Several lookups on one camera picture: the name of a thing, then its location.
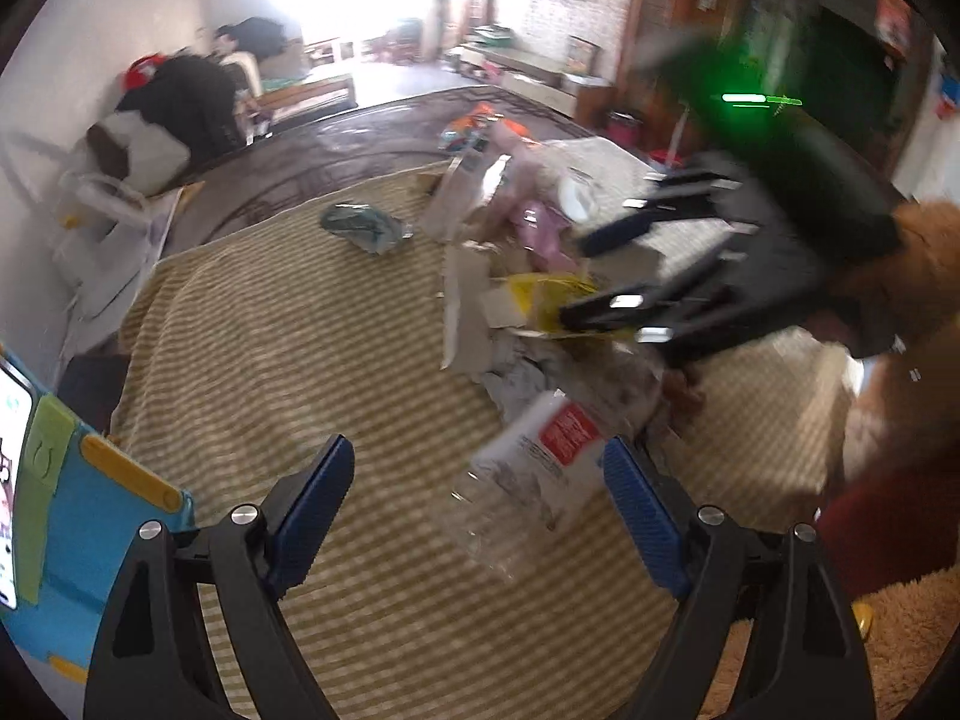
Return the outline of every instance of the dark patterned rug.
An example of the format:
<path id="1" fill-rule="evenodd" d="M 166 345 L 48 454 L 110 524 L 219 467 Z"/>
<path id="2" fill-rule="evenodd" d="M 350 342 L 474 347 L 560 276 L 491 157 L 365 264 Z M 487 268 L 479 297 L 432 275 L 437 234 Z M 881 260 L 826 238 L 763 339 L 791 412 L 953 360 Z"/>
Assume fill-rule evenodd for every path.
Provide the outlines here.
<path id="1" fill-rule="evenodd" d="M 539 141 L 592 135 L 496 86 L 446 89 L 347 111 L 255 143 L 192 177 L 206 185 L 176 221 L 166 253 L 214 241 L 358 181 L 437 162 L 446 156 L 440 132 L 482 101 L 524 124 Z"/>

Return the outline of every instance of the beige striped rug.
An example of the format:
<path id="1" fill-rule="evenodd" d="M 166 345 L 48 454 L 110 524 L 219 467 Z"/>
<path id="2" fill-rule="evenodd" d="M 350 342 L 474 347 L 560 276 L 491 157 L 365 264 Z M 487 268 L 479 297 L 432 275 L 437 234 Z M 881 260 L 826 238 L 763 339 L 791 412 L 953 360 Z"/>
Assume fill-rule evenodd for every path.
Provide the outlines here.
<path id="1" fill-rule="evenodd" d="M 607 142 L 565 153 L 601 176 L 608 209 L 645 170 Z M 341 200 L 414 218 L 426 203 L 417 174 L 162 262 L 122 331 L 133 361 L 114 432 L 194 493 L 203 524 L 258 502 L 328 434 L 353 442 L 353 488 L 309 579 L 281 604 L 344 720 L 601 720 L 640 678 L 671 599 L 603 496 L 516 584 L 448 545 L 430 503 L 500 426 L 483 389 L 439 370 L 443 250 L 418 236 L 377 258 L 318 227 Z M 658 237 L 676 256 L 695 238 Z M 797 334 L 712 361 L 707 410 L 670 447 L 697 499 L 764 528 L 800 517 L 837 447 L 843 361 Z M 215 599 L 203 603 L 227 693 L 253 715 Z"/>

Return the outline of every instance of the blue toy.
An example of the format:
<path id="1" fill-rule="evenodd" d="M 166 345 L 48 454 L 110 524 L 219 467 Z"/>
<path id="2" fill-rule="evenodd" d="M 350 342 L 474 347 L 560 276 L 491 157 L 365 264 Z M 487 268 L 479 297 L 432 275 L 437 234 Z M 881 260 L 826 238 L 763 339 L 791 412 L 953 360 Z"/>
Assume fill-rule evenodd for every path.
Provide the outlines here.
<path id="1" fill-rule="evenodd" d="M 191 528 L 189 493 L 80 421 L 0 346 L 0 621 L 13 642 L 85 682 L 131 535 L 152 519 Z"/>

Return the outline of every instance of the carpet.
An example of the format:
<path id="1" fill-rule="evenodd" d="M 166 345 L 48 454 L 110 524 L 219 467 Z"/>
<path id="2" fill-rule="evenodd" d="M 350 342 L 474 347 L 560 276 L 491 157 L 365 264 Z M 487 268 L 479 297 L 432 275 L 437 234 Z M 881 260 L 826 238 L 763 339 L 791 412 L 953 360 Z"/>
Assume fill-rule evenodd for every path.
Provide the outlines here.
<path id="1" fill-rule="evenodd" d="M 602 139 L 557 148 L 601 179 L 600 220 L 646 170 Z M 353 442 L 353 487 L 281 603 L 343 720 L 603 720 L 640 679 L 672 598 L 603 495 L 513 584 L 448 543 L 432 501 L 500 424 L 480 386 L 440 370 L 443 247 L 419 235 L 374 257 L 319 228 L 336 201 L 416 218 L 428 202 L 418 174 L 364 181 L 161 262 L 121 331 L 131 365 L 113 432 L 192 491 L 203 524 L 259 502 L 327 435 Z M 705 229 L 661 225 L 652 239 L 677 263 Z M 781 531 L 810 514 L 838 448 L 837 351 L 785 333 L 704 367 L 707 407 L 669 447 L 696 500 Z M 212 594 L 203 609 L 234 709 L 253 715 Z"/>
<path id="2" fill-rule="evenodd" d="M 359 181 L 443 159 L 440 132 L 477 103 L 491 103 L 539 141 L 590 134 L 496 86 L 445 89 L 337 114 L 255 143 L 191 176 L 205 182 L 203 192 L 176 220 L 165 253 L 190 250 Z"/>

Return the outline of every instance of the bottle label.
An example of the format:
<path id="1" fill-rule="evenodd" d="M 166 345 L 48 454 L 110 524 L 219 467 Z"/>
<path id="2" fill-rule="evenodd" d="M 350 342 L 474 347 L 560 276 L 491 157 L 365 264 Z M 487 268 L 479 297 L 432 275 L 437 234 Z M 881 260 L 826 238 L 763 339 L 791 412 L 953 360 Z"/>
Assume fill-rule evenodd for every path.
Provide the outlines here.
<path id="1" fill-rule="evenodd" d="M 558 533 L 603 487 L 603 447 L 603 436 L 580 406 L 561 391 L 545 392 L 473 456 L 472 466 L 529 519 Z"/>

